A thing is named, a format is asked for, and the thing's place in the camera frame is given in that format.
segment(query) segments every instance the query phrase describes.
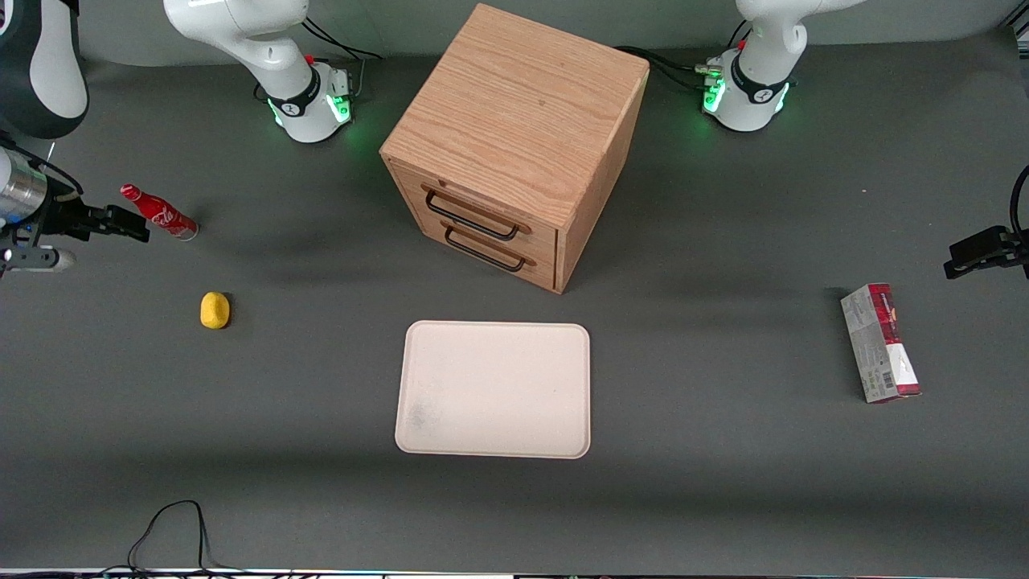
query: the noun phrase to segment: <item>red and white box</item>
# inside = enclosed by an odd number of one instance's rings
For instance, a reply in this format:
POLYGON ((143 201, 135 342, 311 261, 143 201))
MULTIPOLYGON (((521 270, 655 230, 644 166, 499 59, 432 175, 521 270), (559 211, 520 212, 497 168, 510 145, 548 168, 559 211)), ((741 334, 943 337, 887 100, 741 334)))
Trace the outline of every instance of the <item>red and white box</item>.
POLYGON ((897 313, 889 283, 870 283, 840 300, 850 343, 871 404, 918 396, 918 378, 897 333, 897 313))

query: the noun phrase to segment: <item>drawer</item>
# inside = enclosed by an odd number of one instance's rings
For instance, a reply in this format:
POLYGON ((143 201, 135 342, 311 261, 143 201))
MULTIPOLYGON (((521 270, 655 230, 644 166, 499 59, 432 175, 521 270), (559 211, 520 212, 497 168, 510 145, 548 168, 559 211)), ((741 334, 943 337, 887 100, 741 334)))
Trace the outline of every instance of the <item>drawer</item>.
POLYGON ((543 257, 519 253, 447 219, 428 221, 422 230, 431 239, 554 292, 553 253, 543 257))
POLYGON ((407 206, 415 212, 422 228, 427 223, 443 219, 519 254, 553 260, 558 239, 554 227, 503 214, 460 191, 457 185, 419 174, 400 162, 391 161, 390 165, 407 206))

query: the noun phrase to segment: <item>cable connector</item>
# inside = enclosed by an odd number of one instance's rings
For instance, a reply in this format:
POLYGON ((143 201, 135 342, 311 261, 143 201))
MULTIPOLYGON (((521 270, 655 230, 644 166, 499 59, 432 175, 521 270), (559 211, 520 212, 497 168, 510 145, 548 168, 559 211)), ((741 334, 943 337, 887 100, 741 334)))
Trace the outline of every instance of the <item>cable connector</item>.
POLYGON ((721 78, 722 68, 714 64, 698 64, 694 66, 694 72, 712 78, 721 78))

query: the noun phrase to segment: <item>red bottle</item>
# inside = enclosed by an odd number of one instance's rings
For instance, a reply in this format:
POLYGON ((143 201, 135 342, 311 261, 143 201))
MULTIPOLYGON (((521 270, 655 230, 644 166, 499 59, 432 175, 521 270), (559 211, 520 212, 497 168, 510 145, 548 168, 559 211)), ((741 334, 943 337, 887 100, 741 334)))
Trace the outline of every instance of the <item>red bottle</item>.
POLYGON ((143 192, 132 183, 121 185, 121 194, 135 203, 144 217, 182 241, 197 237, 197 222, 180 213, 164 198, 143 192))

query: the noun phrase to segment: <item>wooden cabinet top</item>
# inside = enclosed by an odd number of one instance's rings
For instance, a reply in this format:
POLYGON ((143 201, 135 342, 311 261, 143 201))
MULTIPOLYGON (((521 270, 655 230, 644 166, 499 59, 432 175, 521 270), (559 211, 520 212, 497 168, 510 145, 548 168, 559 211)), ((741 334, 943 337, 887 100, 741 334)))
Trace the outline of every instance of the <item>wooden cabinet top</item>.
POLYGON ((480 4, 382 152, 566 226, 648 70, 480 4))

